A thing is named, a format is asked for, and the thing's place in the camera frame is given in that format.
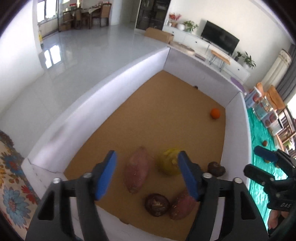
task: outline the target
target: white tv cabinet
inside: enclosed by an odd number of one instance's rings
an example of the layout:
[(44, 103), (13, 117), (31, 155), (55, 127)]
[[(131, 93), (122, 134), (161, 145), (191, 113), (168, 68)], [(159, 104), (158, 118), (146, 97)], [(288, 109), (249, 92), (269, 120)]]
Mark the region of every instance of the white tv cabinet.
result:
[[(163, 26), (163, 31), (173, 34), (174, 41), (182, 43), (182, 44), (194, 49), (194, 51), (197, 54), (205, 57), (206, 60), (208, 60), (208, 61), (212, 57), (211, 50), (214, 50), (214, 51), (218, 52), (219, 54), (221, 54), (222, 56), (224, 56), (225, 58), (227, 58), (230, 61), (230, 65), (226, 64), (223, 68), (223, 71), (225, 71), (227, 74), (229, 74), (230, 76), (232, 76), (236, 80), (239, 80), (242, 83), (244, 83), (248, 79), (248, 77), (250, 76), (250, 73), (245, 68), (243, 68), (238, 62), (236, 62), (233, 58), (228, 56), (226, 53), (224, 53), (218, 47), (202, 40), (198, 36), (181, 31), (177, 28), (169, 27), (167, 25)], [(214, 64), (219, 66), (220, 62), (221, 62), (220, 59), (216, 59), (214, 61)]]

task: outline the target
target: gray curtain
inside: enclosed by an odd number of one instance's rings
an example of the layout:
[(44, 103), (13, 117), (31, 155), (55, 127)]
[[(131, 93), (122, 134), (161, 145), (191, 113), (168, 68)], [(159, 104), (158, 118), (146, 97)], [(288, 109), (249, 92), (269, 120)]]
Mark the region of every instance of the gray curtain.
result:
[(292, 57), (292, 63), (284, 75), (276, 90), (281, 96), (282, 100), (285, 101), (288, 96), (293, 92), (296, 88), (296, 46), (291, 45), (289, 49), (289, 54)]

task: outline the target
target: red sweet potato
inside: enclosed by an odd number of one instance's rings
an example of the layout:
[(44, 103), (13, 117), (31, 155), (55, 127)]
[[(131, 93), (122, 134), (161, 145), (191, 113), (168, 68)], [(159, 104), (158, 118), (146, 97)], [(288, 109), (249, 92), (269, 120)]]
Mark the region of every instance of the red sweet potato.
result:
[(172, 206), (169, 210), (170, 218), (172, 220), (183, 219), (194, 209), (196, 204), (195, 199), (189, 196), (187, 189), (185, 189), (172, 202)]
[(139, 147), (124, 168), (124, 183), (130, 193), (137, 193), (143, 186), (150, 167), (151, 157), (145, 147)]

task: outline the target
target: shiitake mushroom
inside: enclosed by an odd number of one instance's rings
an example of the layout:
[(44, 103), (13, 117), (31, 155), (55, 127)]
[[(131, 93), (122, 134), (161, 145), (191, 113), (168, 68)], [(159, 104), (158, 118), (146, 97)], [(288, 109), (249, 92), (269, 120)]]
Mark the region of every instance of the shiitake mushroom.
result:
[(219, 163), (212, 161), (208, 164), (207, 171), (215, 177), (221, 177), (226, 172), (226, 169)]
[(170, 207), (168, 199), (158, 193), (152, 193), (146, 197), (145, 208), (155, 217), (159, 217), (167, 212)]

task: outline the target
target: floral fabric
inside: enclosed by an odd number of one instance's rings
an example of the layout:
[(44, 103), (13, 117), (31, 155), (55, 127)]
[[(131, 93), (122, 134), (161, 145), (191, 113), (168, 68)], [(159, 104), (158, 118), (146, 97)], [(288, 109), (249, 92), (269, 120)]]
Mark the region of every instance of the floral fabric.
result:
[(11, 139), (0, 131), (0, 211), (25, 239), (40, 200), (20, 167), (23, 159)]

